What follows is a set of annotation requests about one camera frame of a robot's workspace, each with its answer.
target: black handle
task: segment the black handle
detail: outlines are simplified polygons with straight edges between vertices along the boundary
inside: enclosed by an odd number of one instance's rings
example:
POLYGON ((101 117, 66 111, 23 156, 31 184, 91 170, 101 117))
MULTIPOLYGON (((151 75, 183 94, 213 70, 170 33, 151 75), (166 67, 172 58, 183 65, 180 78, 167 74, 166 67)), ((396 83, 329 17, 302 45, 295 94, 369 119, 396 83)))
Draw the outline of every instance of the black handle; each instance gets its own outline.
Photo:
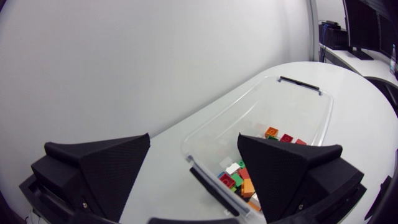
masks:
POLYGON ((302 86, 311 88, 311 89, 313 89, 313 90, 319 91, 319 87, 317 87, 317 86, 313 86, 313 85, 310 85, 310 84, 305 83, 305 82, 300 82, 300 81, 294 80, 294 79, 292 79, 292 78, 287 78, 287 77, 281 76, 281 77, 280 77, 280 80, 285 80, 285 81, 288 81, 288 82, 295 83, 295 84, 297 84, 297 85, 302 85, 302 86))
POLYGON ((239 216, 239 212, 232 207, 193 167, 189 170, 199 180, 199 182, 206 188, 206 190, 221 203, 234 216, 239 216))

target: white wall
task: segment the white wall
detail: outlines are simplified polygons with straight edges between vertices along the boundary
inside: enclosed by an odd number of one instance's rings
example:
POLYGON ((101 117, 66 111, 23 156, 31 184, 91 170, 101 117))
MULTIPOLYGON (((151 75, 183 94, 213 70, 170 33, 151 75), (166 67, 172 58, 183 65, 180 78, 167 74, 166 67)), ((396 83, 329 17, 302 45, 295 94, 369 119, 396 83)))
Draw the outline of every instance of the white wall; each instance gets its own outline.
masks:
POLYGON ((306 0, 8 0, 0 190, 25 217, 18 185, 45 142, 159 134, 266 68, 308 60, 308 34, 306 0))
POLYGON ((343 0, 317 0, 318 20, 338 22, 341 28, 346 28, 343 0))

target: orange toy block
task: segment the orange toy block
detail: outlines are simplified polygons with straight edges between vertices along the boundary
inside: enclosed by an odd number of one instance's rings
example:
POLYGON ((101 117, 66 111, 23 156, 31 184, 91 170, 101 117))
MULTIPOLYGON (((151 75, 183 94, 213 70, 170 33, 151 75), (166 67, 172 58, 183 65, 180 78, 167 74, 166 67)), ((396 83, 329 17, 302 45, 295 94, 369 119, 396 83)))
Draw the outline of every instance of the orange toy block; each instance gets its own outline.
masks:
POLYGON ((251 197, 254 194, 254 186, 251 179, 244 179, 242 183, 241 195, 244 198, 251 197))
POLYGON ((278 129, 269 127, 268 130, 266 131, 266 138, 268 138, 268 136, 276 137, 277 134, 278 134, 278 129))
POLYGON ((250 207, 252 207, 254 210, 256 210, 257 212, 260 212, 261 208, 257 207, 255 204, 253 204, 252 202, 248 202, 248 205, 250 205, 250 207))

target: plastic bin handle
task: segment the plastic bin handle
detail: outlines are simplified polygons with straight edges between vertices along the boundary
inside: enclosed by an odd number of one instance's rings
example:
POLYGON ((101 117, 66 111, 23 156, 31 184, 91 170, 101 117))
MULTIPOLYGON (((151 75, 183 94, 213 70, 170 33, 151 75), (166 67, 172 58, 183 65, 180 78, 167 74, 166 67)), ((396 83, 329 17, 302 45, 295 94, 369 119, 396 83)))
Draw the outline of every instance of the plastic bin handle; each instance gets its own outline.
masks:
POLYGON ((288 82, 292 82, 292 83, 294 83, 296 85, 305 86, 307 88, 310 88, 312 90, 315 90, 315 91, 319 92, 319 95, 321 95, 321 91, 319 90, 319 87, 317 87, 317 86, 314 86, 314 85, 311 85, 311 84, 308 84, 308 83, 305 83, 305 82, 301 82, 301 81, 298 81, 298 80, 294 80, 292 78, 287 78, 287 77, 284 77, 284 76, 281 76, 279 78, 278 82, 280 82, 282 80, 288 81, 288 82))

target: red toy block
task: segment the red toy block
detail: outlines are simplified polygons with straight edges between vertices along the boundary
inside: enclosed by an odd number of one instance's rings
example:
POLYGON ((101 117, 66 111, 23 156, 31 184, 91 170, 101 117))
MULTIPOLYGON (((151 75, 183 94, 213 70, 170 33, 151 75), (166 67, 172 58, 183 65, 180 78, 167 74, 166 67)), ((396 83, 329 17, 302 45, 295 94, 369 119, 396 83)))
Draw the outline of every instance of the red toy block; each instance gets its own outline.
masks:
POLYGON ((220 177, 222 181, 228 188, 232 188, 235 185, 235 180, 233 180, 228 174, 224 174, 220 177))
POLYGON ((242 177, 242 179, 250 179, 248 170, 246 168, 239 170, 238 173, 242 177))
POLYGON ((298 139, 298 140, 296 141, 296 144, 303 144, 303 145, 307 145, 307 143, 305 143, 305 142, 301 141, 300 139, 298 139))
POLYGON ((292 137, 292 136, 289 136, 289 135, 287 135, 287 134, 284 134, 284 135, 281 137, 281 139, 280 139, 280 141, 284 141, 284 142, 292 142, 292 140, 293 140, 293 137, 292 137))

